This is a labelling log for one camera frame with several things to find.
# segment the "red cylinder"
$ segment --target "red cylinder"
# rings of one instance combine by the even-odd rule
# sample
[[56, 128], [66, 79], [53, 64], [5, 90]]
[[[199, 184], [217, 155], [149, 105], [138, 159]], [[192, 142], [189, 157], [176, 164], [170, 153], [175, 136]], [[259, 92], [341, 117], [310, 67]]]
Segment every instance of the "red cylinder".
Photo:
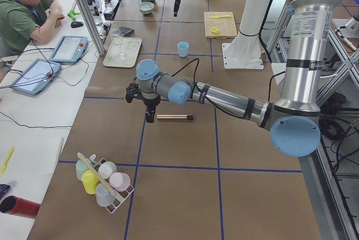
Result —
[[6, 197], [1, 202], [0, 212], [35, 219], [40, 209], [40, 205], [41, 204], [38, 204], [37, 202], [32, 202], [12, 195]]

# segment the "white tray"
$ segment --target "white tray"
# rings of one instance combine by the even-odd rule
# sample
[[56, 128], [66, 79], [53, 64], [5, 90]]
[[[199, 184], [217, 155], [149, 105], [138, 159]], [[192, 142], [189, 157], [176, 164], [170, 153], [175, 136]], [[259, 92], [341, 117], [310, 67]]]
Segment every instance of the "white tray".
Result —
[[[106, 67], [123, 67], [131, 68], [135, 65], [137, 56], [141, 48], [142, 39], [125, 37], [123, 38], [123, 44], [121, 48], [117, 47], [111, 43], [105, 59], [103, 60], [103, 65]], [[120, 51], [125, 52], [126, 56], [123, 59], [117, 58]]]

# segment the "blue joint cap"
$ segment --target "blue joint cap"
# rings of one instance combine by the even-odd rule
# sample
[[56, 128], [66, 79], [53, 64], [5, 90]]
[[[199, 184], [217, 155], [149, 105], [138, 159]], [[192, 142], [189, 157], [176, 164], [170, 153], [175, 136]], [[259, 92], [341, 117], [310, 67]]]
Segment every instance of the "blue joint cap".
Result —
[[294, 9], [290, 5], [286, 6], [286, 10], [287, 10], [288, 15], [294, 15]]
[[318, 125], [306, 117], [289, 116], [275, 122], [270, 139], [280, 152], [302, 157], [316, 150], [320, 143]]
[[151, 59], [144, 59], [136, 66], [136, 76], [139, 80], [149, 80], [159, 72], [157, 63]]
[[191, 88], [184, 82], [176, 82], [168, 91], [168, 99], [175, 104], [184, 104], [191, 94]]

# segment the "wooden cutting board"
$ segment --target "wooden cutting board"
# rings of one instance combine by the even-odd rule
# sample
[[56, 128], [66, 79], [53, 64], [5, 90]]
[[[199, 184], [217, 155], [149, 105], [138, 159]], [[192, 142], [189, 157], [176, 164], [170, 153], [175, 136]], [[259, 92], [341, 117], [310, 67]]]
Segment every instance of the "wooden cutting board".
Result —
[[[220, 17], [212, 19], [210, 16], [230, 15], [231, 17]], [[217, 27], [219, 33], [211, 32], [212, 27]], [[204, 12], [204, 28], [206, 38], [235, 38], [237, 37], [237, 28], [234, 23], [233, 12]]]

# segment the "clear glass cup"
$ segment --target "clear glass cup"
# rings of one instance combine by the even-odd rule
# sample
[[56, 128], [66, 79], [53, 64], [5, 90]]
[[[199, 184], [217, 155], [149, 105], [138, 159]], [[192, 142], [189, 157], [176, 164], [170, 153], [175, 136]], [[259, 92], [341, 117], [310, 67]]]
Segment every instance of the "clear glass cup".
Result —
[[123, 45], [123, 38], [125, 37], [125, 35], [121, 33], [120, 30], [114, 29], [110, 31], [110, 36], [112, 43], [119, 48], [119, 54], [117, 57], [119, 59], [124, 59], [126, 57], [126, 53], [122, 51], [121, 46]]

